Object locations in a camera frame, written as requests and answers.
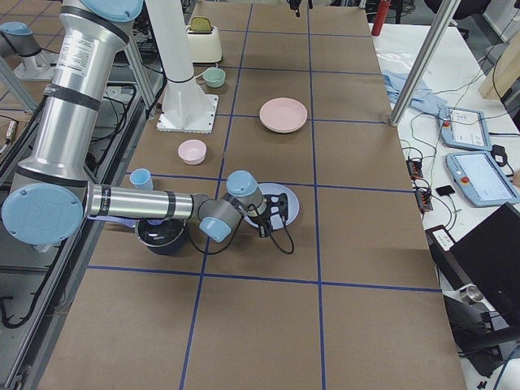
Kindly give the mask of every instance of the red cylinder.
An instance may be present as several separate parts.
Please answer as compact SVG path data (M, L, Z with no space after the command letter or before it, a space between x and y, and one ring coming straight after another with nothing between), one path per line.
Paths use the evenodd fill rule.
M388 9L390 9L390 0L381 0L377 7L377 15L375 16L374 26L372 27L372 35L377 37L381 33L384 20L387 19Z

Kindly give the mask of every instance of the black pot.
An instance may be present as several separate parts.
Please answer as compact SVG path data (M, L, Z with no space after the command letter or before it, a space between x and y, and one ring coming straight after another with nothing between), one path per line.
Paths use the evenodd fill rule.
M155 254L168 255L178 252L188 239L186 221L170 219L156 223L153 220L139 219L136 235Z

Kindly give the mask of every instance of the office chair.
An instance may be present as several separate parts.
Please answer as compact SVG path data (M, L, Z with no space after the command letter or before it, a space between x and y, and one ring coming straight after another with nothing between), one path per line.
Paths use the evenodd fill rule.
M442 0L424 0L424 2L428 8L437 13ZM483 14L486 11L486 8L488 8L490 2L491 0L462 0L455 11L453 18L455 20L461 20L474 14ZM458 31L461 32L464 39L468 39L468 36L470 35L469 30L459 28Z

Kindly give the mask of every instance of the light blue cap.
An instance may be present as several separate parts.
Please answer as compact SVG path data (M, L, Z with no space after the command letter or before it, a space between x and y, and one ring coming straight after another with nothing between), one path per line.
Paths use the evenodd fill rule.
M227 192L233 197L248 197L258 188L258 183L247 171L234 171L226 182Z
M231 233L231 228L227 223L213 217L205 217L202 219L199 228L207 234L212 240L222 242Z
M81 0L96 15L112 22L134 20L143 8L144 0Z
M22 22L6 22L0 24L0 31L11 35L31 35L33 33L28 25Z
M16 239L32 245L48 245L76 231L83 220L83 206L78 197L64 187L30 184L7 197L2 219Z

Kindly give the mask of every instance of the white table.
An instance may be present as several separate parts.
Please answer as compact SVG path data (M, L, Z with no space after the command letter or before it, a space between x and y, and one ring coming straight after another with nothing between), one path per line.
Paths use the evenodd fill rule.
M428 26L385 24L381 35L374 37L374 45L378 51L379 63L382 70L389 69L394 72L408 72L423 43L424 37L427 35L428 29ZM423 80L436 92L446 89L458 89L470 83L476 76L481 75L480 67L460 33L456 28L448 28L423 76ZM483 111L487 118L505 114L504 107L498 101L485 100L480 97L479 86L483 80L484 76L478 78L473 84L467 87L467 92L465 87L457 92L442 93L439 96L446 99L449 106L457 105L457 107L460 108ZM410 122L417 114L419 114L419 112L414 109L408 109L406 111L398 127L399 135L402 140L405 140L403 147L408 146L407 142L409 142L411 146L421 150L424 156L431 156L433 149L414 140L412 137ZM486 119L486 123L489 132L518 134L518 130L508 115L494 119ZM415 137L429 144L436 144L439 130L435 118L422 115L414 120L413 125ZM511 167L515 171L520 169L520 137L492 136L492 143L504 146ZM440 141L437 144L435 160L433 158L426 158L422 165L425 179L430 183L433 189L447 184L451 184L455 188L456 193L452 195L452 199L456 207L460 209L460 211L457 212L457 222L453 229L450 230L455 240L459 240L463 237L497 208L477 208L471 206L453 183L453 178L444 163L444 156L458 150L459 149L446 148ZM412 150L410 157L417 156L418 154ZM449 207L452 207L446 197L443 197L443 200ZM432 199L432 205L434 210L426 213L422 221L425 229L440 224L445 225L449 221L449 212L446 207L440 204L436 199ZM487 380L486 388L492 389L498 372L500 371L500 368L496 369L491 379L488 379L480 376L466 359L461 359L461 365L465 372L466 384L471 390L475 389L479 382L484 380ZM509 363L500 381L499 389L518 390L518 384L520 384L520 359L513 360Z

